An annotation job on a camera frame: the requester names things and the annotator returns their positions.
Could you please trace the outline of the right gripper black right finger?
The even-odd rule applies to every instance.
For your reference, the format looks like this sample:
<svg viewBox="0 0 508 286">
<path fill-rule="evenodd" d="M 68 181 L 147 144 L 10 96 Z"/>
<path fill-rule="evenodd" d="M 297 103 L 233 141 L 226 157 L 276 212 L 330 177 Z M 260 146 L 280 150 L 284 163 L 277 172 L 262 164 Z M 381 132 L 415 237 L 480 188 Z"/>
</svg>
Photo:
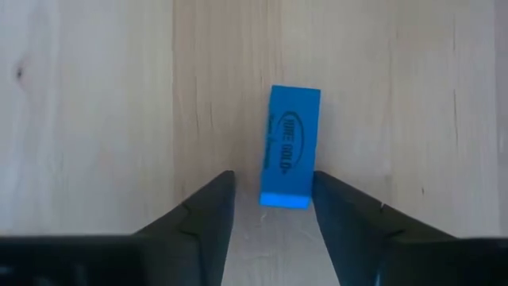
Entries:
<svg viewBox="0 0 508 286">
<path fill-rule="evenodd" d="M 456 238 L 325 172 L 313 202 L 341 286 L 508 286 L 508 238 Z"/>
</svg>

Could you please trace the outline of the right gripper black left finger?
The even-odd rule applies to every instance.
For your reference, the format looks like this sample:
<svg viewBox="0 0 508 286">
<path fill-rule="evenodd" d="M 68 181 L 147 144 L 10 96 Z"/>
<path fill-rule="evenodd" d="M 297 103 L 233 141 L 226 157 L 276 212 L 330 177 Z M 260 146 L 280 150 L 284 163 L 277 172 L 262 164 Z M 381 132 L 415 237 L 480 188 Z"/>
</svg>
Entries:
<svg viewBox="0 0 508 286">
<path fill-rule="evenodd" d="M 0 236 L 0 286 L 221 286 L 235 174 L 133 234 Z"/>
</svg>

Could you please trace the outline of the blue eraser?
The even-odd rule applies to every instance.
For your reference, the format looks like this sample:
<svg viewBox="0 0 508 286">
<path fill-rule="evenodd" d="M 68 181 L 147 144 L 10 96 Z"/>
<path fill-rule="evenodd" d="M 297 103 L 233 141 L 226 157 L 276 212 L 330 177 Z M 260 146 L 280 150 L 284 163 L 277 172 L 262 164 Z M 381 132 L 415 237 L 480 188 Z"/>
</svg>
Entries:
<svg viewBox="0 0 508 286">
<path fill-rule="evenodd" d="M 271 87 L 260 184 L 260 204 L 306 209 L 310 205 L 321 91 Z"/>
</svg>

